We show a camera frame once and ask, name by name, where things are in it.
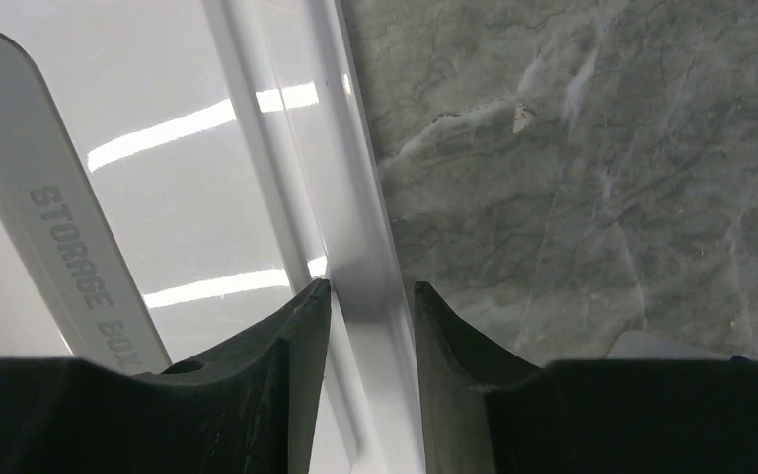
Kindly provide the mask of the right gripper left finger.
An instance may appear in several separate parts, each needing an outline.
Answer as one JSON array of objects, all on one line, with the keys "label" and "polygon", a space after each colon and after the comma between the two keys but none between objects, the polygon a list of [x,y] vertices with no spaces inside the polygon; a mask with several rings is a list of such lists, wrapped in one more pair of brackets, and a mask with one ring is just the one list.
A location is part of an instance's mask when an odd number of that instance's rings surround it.
[{"label": "right gripper left finger", "polygon": [[305,473],[330,283],[162,373],[0,358],[0,473]]}]

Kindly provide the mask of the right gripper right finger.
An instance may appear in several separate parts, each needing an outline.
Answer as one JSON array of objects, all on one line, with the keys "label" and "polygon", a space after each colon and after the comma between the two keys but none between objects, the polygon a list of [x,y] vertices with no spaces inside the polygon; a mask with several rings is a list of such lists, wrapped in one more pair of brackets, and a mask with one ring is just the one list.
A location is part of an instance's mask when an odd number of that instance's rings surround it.
[{"label": "right gripper right finger", "polygon": [[537,366],[413,290],[430,473],[758,473],[758,361]]}]

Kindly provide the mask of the white bin lid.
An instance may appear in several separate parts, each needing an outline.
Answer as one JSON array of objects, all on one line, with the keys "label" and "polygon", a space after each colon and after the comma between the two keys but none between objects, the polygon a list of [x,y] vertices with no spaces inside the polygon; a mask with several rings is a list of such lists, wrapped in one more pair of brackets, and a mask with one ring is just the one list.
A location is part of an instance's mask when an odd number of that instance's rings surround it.
[{"label": "white bin lid", "polygon": [[0,358],[159,374],[332,289],[305,473],[425,469],[337,1],[0,1]]}]

